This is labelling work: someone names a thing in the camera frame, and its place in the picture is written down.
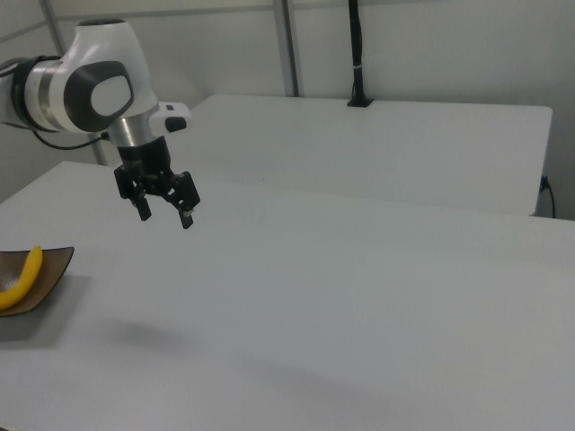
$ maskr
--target yellow banana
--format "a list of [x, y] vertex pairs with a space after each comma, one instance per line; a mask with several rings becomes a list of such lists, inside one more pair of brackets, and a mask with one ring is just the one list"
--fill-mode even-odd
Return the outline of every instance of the yellow banana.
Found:
[[24, 296], [26, 296], [34, 285], [34, 282], [40, 273], [41, 266], [42, 249], [40, 247], [34, 247], [26, 257], [22, 273], [20, 274], [16, 284], [11, 289], [6, 290], [5, 292], [0, 292], [0, 311], [16, 305]]

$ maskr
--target table surface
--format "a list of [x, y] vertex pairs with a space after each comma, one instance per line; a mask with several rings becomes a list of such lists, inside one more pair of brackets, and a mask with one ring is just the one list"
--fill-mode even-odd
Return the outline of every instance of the table surface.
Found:
[[194, 178], [528, 216], [552, 112], [216, 95], [192, 116], [169, 139]]
[[198, 180], [183, 231], [62, 163], [0, 205], [3, 250], [73, 245], [0, 319], [23, 431], [572, 430], [572, 222]]

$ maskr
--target black cable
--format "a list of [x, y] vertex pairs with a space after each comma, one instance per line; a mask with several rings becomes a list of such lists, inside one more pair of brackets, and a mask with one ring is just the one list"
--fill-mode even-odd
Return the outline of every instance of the black cable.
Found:
[[18, 66], [18, 63], [20, 63], [22, 60], [24, 60], [23, 57], [15, 57], [15, 58], [10, 58], [9, 60], [6, 60], [4, 63], [2, 63], [0, 65], [0, 78], [3, 78], [5, 76], [8, 76], [10, 74], [13, 74], [14, 69], [16, 67], [13, 67], [12, 69], [9, 70], [5, 70], [6, 68], [10, 67], [10, 66]]
[[77, 150], [77, 149], [84, 148], [84, 147], [89, 146], [89, 145], [93, 145], [96, 142], [99, 142], [102, 140], [102, 137], [96, 137], [95, 139], [92, 139], [91, 141], [88, 141], [88, 142], [84, 142], [83, 144], [80, 144], [80, 145], [59, 146], [59, 145], [54, 145], [54, 144], [51, 144], [50, 142], [48, 142], [46, 139], [44, 139], [42, 136], [40, 136], [36, 130], [32, 130], [32, 133], [34, 134], [34, 136], [36, 136], [38, 138], [38, 140], [42, 144], [49, 146], [50, 148], [54, 148], [55, 150]]
[[539, 193], [543, 192], [545, 189], [549, 189], [549, 195], [551, 196], [551, 209], [553, 213], [553, 218], [557, 218], [555, 214], [555, 196], [553, 195], [553, 190], [551, 189], [551, 183], [547, 177], [541, 177], [541, 183], [539, 184]]

